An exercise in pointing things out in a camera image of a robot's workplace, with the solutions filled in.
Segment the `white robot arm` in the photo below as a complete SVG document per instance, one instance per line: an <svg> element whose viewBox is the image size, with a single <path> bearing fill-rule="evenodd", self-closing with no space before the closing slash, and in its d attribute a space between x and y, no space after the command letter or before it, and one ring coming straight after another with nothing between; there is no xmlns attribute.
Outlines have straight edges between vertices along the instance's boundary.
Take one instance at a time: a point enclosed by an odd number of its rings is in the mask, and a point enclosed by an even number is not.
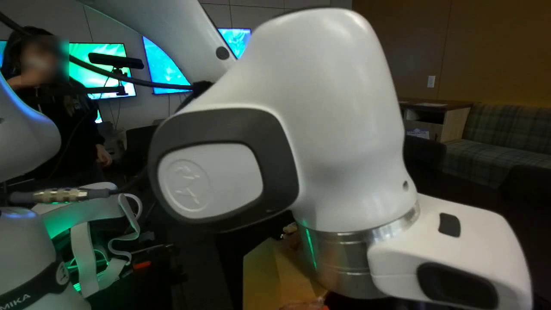
<svg viewBox="0 0 551 310"><path fill-rule="evenodd" d="M211 84L151 144L151 184L173 218L237 230L292 212L312 274L338 294L535 310L509 220L419 193L390 65L366 17L287 12L232 57L199 0L78 1L188 53L185 70Z"/></svg>

